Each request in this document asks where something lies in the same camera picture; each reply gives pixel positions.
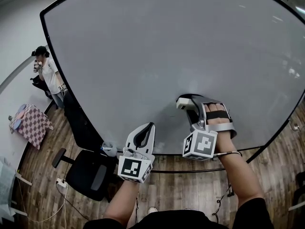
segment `black sleeve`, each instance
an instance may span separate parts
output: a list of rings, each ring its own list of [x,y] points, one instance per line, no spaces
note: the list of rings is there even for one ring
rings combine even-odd
[[[254,198],[238,209],[233,229],[274,229],[263,198]]]
[[[124,227],[116,220],[113,219],[96,219],[88,221],[83,229],[102,229],[102,228],[111,228],[111,229],[123,229]]]

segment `bracelet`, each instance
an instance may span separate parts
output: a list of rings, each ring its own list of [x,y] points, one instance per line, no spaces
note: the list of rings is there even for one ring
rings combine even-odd
[[[239,154],[241,157],[243,156],[241,152],[231,151],[231,152],[226,152],[226,153],[214,154],[214,157],[221,157],[221,156],[230,155],[230,154]]]

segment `white cube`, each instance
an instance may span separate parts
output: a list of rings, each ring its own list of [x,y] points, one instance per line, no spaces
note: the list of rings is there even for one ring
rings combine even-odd
[[[184,140],[182,156],[196,160],[213,158],[216,139],[217,132],[194,130]]]
[[[120,156],[118,176],[126,181],[144,183],[152,166],[151,160]]]

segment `person in white t-shirt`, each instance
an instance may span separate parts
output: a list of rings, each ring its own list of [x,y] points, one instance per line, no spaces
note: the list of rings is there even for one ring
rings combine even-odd
[[[49,58],[50,53],[46,47],[40,46],[34,52],[36,58],[35,68],[38,70],[39,77],[48,86],[52,97],[59,108],[64,108],[63,92],[58,88],[63,84],[61,75],[52,58]]]

